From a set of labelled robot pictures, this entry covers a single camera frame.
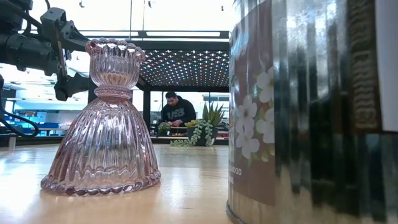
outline potted plant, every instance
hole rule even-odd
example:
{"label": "potted plant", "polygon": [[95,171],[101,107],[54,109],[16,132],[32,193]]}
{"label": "potted plant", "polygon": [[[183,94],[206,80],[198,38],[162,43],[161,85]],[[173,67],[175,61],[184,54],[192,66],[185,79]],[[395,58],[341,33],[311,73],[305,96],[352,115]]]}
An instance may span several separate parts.
{"label": "potted plant", "polygon": [[170,124],[168,122],[162,122],[157,127],[158,136],[166,136],[168,131],[170,131]]}
{"label": "potted plant", "polygon": [[170,143],[171,146],[211,146],[217,136],[216,126],[223,119],[223,106],[216,108],[213,104],[203,109],[203,119],[185,123],[187,127],[188,140],[175,140]]}

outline floral label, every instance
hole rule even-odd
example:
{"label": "floral label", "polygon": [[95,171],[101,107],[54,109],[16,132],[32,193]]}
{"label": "floral label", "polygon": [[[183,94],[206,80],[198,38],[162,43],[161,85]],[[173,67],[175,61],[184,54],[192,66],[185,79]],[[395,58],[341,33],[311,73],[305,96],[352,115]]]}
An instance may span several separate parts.
{"label": "floral label", "polygon": [[255,7],[231,34],[229,184],[273,205],[274,68],[271,1]]}

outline ceiling light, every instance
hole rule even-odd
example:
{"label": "ceiling light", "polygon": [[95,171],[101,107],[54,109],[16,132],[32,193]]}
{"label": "ceiling light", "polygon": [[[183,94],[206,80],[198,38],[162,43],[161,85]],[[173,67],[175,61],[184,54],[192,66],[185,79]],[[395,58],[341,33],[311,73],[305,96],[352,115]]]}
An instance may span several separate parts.
{"label": "ceiling light", "polygon": [[220,32],[165,32],[165,31],[148,31],[148,36],[161,37],[219,37]]}
{"label": "ceiling light", "polygon": [[87,37],[114,37],[114,36],[123,36],[123,37],[129,37],[129,34],[131,34],[132,37],[137,37],[138,32],[132,31],[129,32],[128,30],[115,30],[115,31],[80,31],[81,34]]}
{"label": "ceiling light", "polygon": [[22,100],[45,100],[43,98],[23,98]]}

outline ribbed glass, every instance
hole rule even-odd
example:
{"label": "ribbed glass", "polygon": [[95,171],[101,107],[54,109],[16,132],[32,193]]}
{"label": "ribbed glass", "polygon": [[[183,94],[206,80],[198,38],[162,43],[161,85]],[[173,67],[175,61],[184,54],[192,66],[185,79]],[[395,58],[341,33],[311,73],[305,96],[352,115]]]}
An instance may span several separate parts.
{"label": "ribbed glass", "polygon": [[57,194],[132,192],[158,183],[160,172],[149,132],[132,105],[143,51],[114,39],[91,40],[92,101],[72,122],[42,188]]}

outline wooden table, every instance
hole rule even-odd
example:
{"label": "wooden table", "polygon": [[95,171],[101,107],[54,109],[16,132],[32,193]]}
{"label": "wooden table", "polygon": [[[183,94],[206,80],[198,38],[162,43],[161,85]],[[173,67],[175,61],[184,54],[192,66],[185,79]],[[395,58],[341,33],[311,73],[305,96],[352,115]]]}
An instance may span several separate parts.
{"label": "wooden table", "polygon": [[228,147],[155,145],[161,183],[124,195],[67,197],[40,190],[57,145],[0,152],[0,223],[224,224]]}
{"label": "wooden table", "polygon": [[[185,140],[185,139],[188,139],[188,137],[186,137],[186,136],[151,136],[150,138],[152,138],[152,139],[154,139],[154,138],[170,139],[170,140],[176,140],[176,139]],[[228,138],[217,137],[216,139],[217,140],[224,140],[224,139],[228,139]]]}
{"label": "wooden table", "polygon": [[170,129],[186,129],[187,127],[170,127]]}

